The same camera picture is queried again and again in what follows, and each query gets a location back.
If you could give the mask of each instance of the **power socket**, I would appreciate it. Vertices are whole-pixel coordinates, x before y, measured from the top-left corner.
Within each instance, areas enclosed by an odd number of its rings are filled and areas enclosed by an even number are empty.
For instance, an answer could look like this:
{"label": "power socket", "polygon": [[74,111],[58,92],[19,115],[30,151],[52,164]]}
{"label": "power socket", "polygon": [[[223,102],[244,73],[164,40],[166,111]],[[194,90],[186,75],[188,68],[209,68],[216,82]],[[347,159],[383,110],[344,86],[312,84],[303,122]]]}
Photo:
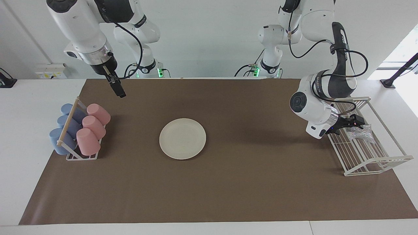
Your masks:
{"label": "power socket", "polygon": [[67,79],[69,73],[64,64],[38,64],[36,76],[39,79]]}

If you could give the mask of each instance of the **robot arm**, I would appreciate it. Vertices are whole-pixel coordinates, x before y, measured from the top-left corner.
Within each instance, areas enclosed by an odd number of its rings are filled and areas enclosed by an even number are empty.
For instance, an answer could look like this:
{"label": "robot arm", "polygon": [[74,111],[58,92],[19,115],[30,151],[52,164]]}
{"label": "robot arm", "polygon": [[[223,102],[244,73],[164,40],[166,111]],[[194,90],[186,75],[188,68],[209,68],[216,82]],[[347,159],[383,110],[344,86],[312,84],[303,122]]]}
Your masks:
{"label": "robot arm", "polygon": [[346,76],[349,46],[343,26],[334,22],[334,2],[286,0],[279,10],[279,21],[284,27],[265,26],[260,30],[259,38],[266,48],[259,66],[262,68],[260,75],[275,77],[282,55],[276,53],[279,45],[298,43],[302,36],[313,42],[323,40],[330,43],[335,68],[304,77],[290,100],[290,107],[296,115],[308,121],[306,131],[317,139],[325,134],[338,133],[344,127],[361,128],[364,124],[362,117],[352,115],[344,118],[325,102],[327,99],[348,97],[357,86],[355,77]]}
{"label": "robot arm", "polygon": [[[126,96],[115,70],[116,59],[99,23],[121,23],[143,43],[157,42],[158,28],[143,13],[137,0],[47,0],[49,12],[64,35],[71,41],[65,48],[68,56],[90,65],[99,75],[106,76],[119,97]],[[115,37],[131,48],[136,61],[141,60],[142,77],[157,77],[159,64],[151,49],[144,45],[143,51],[135,38],[116,27]]]}

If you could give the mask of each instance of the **green indicator light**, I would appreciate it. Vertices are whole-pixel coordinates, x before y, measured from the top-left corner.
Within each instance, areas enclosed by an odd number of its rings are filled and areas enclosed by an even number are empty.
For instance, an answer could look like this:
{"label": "green indicator light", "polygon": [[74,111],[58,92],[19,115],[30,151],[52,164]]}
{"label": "green indicator light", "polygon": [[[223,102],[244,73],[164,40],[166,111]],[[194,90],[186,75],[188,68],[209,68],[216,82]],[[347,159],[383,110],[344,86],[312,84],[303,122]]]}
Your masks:
{"label": "green indicator light", "polygon": [[158,69],[158,75],[162,78],[164,76],[164,72],[161,69]]}
{"label": "green indicator light", "polygon": [[254,76],[255,77],[258,77],[258,75],[260,74],[260,69],[259,68],[257,68],[256,69],[256,71],[255,71],[255,73],[254,73]]}

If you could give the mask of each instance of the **white wall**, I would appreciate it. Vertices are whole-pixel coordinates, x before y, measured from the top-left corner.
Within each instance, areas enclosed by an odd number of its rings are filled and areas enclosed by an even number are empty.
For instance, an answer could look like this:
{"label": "white wall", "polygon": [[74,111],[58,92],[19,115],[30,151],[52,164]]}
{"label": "white wall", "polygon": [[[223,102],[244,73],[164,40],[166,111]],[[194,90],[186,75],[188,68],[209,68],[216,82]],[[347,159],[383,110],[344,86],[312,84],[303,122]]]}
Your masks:
{"label": "white wall", "polygon": [[[10,5],[54,63],[66,63],[71,68],[72,78],[98,77],[88,65],[63,54],[69,41],[49,15],[45,0],[1,1]],[[278,23],[278,7],[284,1],[142,0],[141,4],[148,18],[161,30],[161,40],[151,45],[154,55],[174,77],[228,77],[241,65],[255,61],[263,48],[257,40],[258,29]],[[367,78],[418,23],[417,8],[416,0],[337,0],[336,20],[346,28],[350,47],[369,58],[370,70],[363,78]],[[1,32],[9,24],[2,20]],[[121,74],[126,65],[133,62],[133,56],[115,41],[112,25],[101,27],[115,51]],[[0,39],[15,53],[22,53],[22,45],[14,43],[16,37],[6,34]],[[312,44],[303,39],[293,48],[296,54],[302,54]],[[302,77],[330,68],[328,45],[318,46],[299,60],[290,55],[288,47],[283,46],[283,50],[284,77]],[[5,54],[1,53],[0,61],[4,59]],[[361,72],[363,60],[354,58],[354,66]],[[13,72],[20,70],[17,66],[11,69]]]}
{"label": "white wall", "polygon": [[46,63],[37,49],[24,37],[13,13],[0,0],[0,67],[17,79],[34,79],[35,61]]}

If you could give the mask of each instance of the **white wire rack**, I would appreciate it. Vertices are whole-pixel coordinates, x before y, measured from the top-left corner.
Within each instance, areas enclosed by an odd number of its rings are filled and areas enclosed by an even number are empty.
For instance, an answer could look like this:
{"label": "white wire rack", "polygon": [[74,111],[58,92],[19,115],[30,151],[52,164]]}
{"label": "white wire rack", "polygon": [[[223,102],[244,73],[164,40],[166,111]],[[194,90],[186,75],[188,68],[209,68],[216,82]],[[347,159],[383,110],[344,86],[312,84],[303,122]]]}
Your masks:
{"label": "white wire rack", "polygon": [[[328,137],[341,162],[345,176],[380,174],[413,159],[412,156],[408,156],[405,153],[396,138],[373,108],[370,103],[370,97],[349,97],[337,100],[351,101],[357,105],[357,109],[348,113],[348,116],[357,114],[364,117],[360,110],[368,105],[403,154],[402,156],[389,156],[374,132],[373,137],[375,138],[376,143],[370,143],[363,139],[350,139],[345,128],[343,128],[340,130],[340,135],[330,134]],[[351,105],[347,103],[335,103],[335,108],[339,111],[349,110]]]}

